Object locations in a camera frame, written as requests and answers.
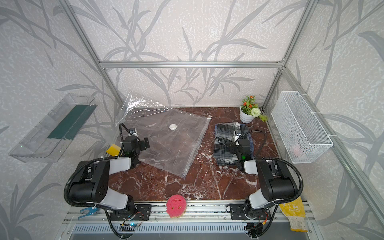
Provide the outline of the pink round sponge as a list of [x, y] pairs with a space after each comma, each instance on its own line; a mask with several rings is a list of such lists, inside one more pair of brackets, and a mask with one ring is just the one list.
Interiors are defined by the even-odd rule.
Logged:
[[186, 212], [187, 201], [181, 195], [173, 195], [168, 199], [166, 207], [170, 218], [179, 218]]

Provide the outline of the small circuit board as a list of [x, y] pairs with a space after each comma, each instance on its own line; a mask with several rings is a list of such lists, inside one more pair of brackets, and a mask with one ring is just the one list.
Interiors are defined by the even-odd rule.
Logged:
[[142, 223], [132, 222], [132, 223], [123, 223], [120, 225], [121, 232], [135, 232], [137, 228], [139, 228]]

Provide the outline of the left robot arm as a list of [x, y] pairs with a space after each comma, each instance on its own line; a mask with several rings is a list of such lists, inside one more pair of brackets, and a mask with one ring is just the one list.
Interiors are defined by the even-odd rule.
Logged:
[[138, 212], [133, 197], [109, 187], [110, 175], [132, 170], [139, 164], [142, 151], [150, 148], [148, 138], [128, 136], [122, 141], [117, 156], [82, 161], [64, 188], [64, 199], [74, 207], [100, 208], [121, 218], [132, 218]]

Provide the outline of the clear plastic wall shelf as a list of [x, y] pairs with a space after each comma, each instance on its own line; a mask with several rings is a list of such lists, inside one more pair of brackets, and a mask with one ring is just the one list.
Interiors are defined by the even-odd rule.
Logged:
[[24, 163], [56, 163], [96, 107], [94, 97], [67, 94], [9, 156]]

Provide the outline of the potted flower plant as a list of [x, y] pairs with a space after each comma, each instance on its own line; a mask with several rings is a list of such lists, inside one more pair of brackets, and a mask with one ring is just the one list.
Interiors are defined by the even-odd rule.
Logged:
[[260, 119], [263, 122], [268, 121], [268, 117], [262, 114], [261, 108], [255, 102], [255, 97], [246, 96], [243, 99], [243, 104], [240, 106], [240, 120], [244, 124], [249, 124], [254, 119]]

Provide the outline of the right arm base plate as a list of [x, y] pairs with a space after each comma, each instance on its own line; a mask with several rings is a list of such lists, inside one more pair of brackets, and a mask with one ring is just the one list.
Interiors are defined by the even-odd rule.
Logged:
[[230, 213], [232, 220], [257, 220], [271, 219], [271, 213], [266, 209], [253, 209], [249, 204], [229, 204], [226, 211]]

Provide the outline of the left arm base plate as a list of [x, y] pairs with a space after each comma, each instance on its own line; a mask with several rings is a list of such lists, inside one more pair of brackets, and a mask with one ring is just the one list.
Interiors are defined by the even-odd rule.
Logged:
[[110, 219], [112, 221], [148, 221], [151, 214], [152, 205], [151, 204], [138, 204], [135, 205], [136, 209], [129, 211], [126, 209], [123, 210], [113, 210], [110, 213]]

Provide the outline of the yellow scraper tool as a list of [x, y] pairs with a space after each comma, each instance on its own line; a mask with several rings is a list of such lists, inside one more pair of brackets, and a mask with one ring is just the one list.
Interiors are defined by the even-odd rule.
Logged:
[[107, 150], [106, 153], [109, 154], [112, 157], [116, 157], [120, 154], [121, 147], [113, 144], [111, 145]]

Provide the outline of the blue plastic clip tool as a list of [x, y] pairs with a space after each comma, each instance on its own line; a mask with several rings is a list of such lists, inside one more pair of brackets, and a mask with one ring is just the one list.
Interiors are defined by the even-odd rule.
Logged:
[[92, 216], [93, 214], [95, 214], [98, 211], [99, 211], [99, 208], [96, 208], [96, 207], [88, 207], [88, 208], [82, 209], [82, 210], [80, 210], [80, 213], [82, 215], [78, 217], [78, 220], [85, 218], [85, 217], [88, 217], [88, 216]]

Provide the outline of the white bag valve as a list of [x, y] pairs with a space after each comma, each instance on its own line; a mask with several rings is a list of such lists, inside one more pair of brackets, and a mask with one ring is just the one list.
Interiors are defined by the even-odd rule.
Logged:
[[170, 128], [170, 130], [174, 131], [174, 130], [177, 129], [177, 125], [176, 125], [176, 124], [171, 124], [171, 125], [169, 126], [169, 128]]

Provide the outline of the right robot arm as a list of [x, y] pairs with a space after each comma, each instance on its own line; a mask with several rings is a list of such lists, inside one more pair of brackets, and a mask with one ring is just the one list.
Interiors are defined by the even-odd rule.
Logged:
[[246, 174], [259, 178], [260, 189], [250, 194], [242, 204], [229, 204], [232, 220], [263, 220], [272, 218], [270, 208], [290, 203], [302, 194], [304, 180], [299, 170], [280, 158], [251, 159], [251, 144], [247, 139], [228, 140], [226, 151], [236, 154], [237, 166]]

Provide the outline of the yellow work glove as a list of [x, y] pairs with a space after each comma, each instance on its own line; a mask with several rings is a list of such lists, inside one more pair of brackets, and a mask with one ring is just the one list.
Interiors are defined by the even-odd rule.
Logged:
[[298, 197], [292, 202], [280, 204], [279, 208], [284, 216], [288, 218], [291, 231], [302, 233], [308, 232], [305, 221], [306, 213], [301, 197]]

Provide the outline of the clear vacuum bag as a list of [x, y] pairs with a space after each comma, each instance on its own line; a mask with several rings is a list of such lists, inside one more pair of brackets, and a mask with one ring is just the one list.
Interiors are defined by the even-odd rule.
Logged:
[[[129, 92], [117, 122], [118, 139], [122, 142], [135, 128], [139, 139], [150, 142], [139, 162], [185, 178], [208, 129], [207, 118]], [[177, 129], [170, 130], [171, 124]]]

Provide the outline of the grey plaid shirt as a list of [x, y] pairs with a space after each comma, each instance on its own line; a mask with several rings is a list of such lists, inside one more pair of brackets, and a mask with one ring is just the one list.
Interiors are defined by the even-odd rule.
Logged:
[[238, 157], [236, 154], [231, 154], [226, 149], [227, 141], [235, 141], [235, 131], [246, 133], [249, 128], [245, 124], [238, 122], [234, 123], [219, 123], [215, 125], [215, 140], [214, 140], [214, 154], [219, 166], [235, 166]]

